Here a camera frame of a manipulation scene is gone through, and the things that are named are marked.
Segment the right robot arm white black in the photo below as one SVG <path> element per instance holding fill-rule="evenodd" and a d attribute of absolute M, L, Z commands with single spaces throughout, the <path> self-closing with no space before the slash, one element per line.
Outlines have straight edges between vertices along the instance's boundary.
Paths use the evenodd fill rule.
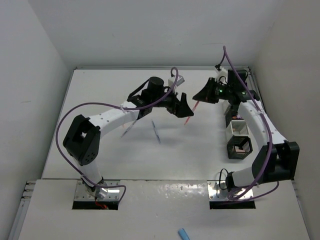
<path fill-rule="evenodd" d="M 273 125 L 259 95 L 248 89 L 244 69 L 238 73 L 223 67 L 214 71 L 216 75 L 208 79 L 193 100 L 210 104 L 227 101 L 246 122 L 259 149 L 250 167 L 227 174 L 228 192 L 256 184 L 293 180 L 300 147 L 295 141 L 288 141 Z"/>

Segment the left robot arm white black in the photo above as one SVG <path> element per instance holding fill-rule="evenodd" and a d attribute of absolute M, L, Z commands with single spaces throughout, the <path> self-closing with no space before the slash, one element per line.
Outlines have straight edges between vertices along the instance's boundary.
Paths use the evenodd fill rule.
<path fill-rule="evenodd" d="M 103 136 L 126 123 L 137 122 L 153 108 L 165 108 L 177 118 L 194 115 L 187 95 L 182 93 L 177 97 L 176 87 L 184 81 L 181 75 L 172 76 L 168 85 L 164 85 L 161 78 L 152 76 L 130 93 L 120 107 L 89 117 L 80 114 L 73 119 L 62 144 L 74 158 L 87 187 L 94 191 L 104 180 L 95 162 Z"/>

